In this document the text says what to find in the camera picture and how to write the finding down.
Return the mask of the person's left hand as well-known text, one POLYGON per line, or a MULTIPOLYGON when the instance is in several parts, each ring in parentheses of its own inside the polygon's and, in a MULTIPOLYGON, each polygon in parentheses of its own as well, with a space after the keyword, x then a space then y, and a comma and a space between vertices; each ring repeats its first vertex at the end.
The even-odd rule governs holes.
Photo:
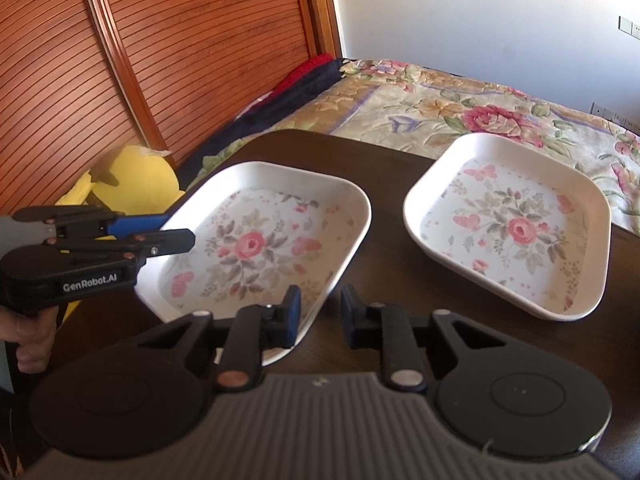
POLYGON ((17 367, 22 373, 43 372, 50 360, 56 331, 58 307, 43 309, 35 318, 25 318, 1 308, 1 339, 17 344, 17 367))

